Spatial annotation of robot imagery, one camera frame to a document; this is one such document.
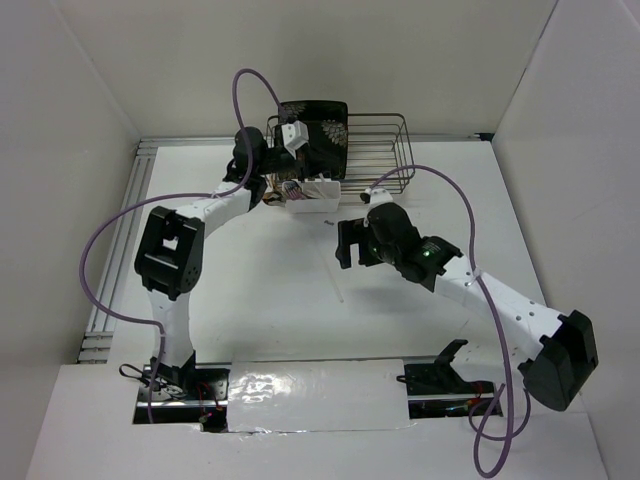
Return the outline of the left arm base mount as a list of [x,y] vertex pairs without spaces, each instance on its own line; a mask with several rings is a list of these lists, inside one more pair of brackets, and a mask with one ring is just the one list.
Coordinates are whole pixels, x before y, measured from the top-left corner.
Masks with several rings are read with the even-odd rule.
[[177,387],[158,378],[152,392],[149,391],[149,365],[140,369],[124,363],[118,372],[138,383],[132,419],[134,425],[149,424],[148,405],[151,405],[154,424],[196,424],[208,433],[228,431],[228,364],[197,365],[193,383],[187,387]]

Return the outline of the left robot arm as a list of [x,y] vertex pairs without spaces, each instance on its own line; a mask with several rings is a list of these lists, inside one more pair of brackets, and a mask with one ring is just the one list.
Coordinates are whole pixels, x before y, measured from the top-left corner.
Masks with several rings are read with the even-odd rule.
[[189,303],[202,274],[206,238],[262,201],[268,175],[293,171],[302,179],[310,176],[307,126],[294,121],[280,132],[281,143],[272,147],[254,127],[238,132],[232,160],[213,192],[177,209],[157,206],[147,218],[134,270],[159,325],[151,368],[176,399],[189,397],[197,387]]

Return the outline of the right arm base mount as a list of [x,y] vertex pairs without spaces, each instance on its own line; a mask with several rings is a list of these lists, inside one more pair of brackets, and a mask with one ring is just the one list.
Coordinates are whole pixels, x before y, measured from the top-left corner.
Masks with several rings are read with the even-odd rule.
[[465,381],[453,369],[452,362],[467,340],[451,341],[434,360],[410,360],[396,381],[403,384],[410,419],[465,417],[470,410],[480,416],[493,399],[496,388],[487,381]]

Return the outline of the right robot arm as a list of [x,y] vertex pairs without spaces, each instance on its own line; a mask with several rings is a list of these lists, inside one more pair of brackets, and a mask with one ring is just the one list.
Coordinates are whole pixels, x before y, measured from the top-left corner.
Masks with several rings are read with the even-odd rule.
[[536,303],[481,272],[450,242],[421,235],[400,205],[375,205],[363,218],[339,222],[337,232],[341,268],[351,267],[356,246],[360,265],[389,264],[405,280],[501,325],[507,343],[523,356],[517,370],[524,388],[545,407],[566,410],[597,367],[588,316]]

